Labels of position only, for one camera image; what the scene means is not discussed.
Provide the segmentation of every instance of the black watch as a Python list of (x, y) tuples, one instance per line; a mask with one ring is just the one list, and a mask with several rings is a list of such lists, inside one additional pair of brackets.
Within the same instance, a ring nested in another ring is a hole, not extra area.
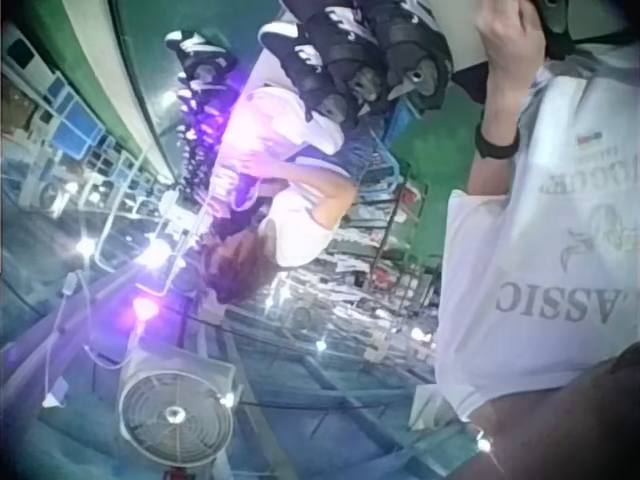
[(482, 158), (494, 158), (496, 160), (508, 160), (515, 157), (520, 150), (520, 129), (516, 130), (516, 138), (511, 145), (500, 146), (491, 143), (482, 135), (482, 122), (476, 128), (476, 150)]

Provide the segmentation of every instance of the brown hair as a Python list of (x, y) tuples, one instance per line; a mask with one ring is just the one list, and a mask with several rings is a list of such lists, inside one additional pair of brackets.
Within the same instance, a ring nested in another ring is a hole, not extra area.
[(218, 303), (226, 305), (247, 300), (276, 278), (280, 267), (264, 254), (264, 243), (264, 239), (256, 237), (243, 259), (235, 256), (221, 259), (216, 273), (207, 273), (215, 247), (205, 248), (204, 282), (215, 290)]

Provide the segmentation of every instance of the wrist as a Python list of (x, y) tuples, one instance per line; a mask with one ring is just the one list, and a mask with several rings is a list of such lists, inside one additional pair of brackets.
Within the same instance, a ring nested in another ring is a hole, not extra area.
[(518, 116), (527, 91), (487, 86), (482, 135), (495, 145), (511, 145), (518, 129)]

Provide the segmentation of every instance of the fan grille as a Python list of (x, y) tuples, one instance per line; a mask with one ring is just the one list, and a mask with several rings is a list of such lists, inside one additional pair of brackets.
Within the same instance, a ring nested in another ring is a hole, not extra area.
[(120, 411), (133, 445), (165, 465), (208, 463), (231, 439), (231, 411), (218, 392), (182, 372), (152, 373), (130, 383)]

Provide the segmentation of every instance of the denim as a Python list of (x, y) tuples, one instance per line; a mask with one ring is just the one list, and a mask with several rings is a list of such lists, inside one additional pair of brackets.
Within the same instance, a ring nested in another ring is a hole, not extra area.
[(358, 126), (345, 134), (342, 148), (337, 153), (327, 155), (315, 147), (308, 146), (295, 156), (317, 158), (336, 165), (346, 171), (354, 182), (360, 184), (373, 161), (374, 154), (380, 148), (374, 135), (381, 138), (384, 128), (384, 116), (362, 117)]

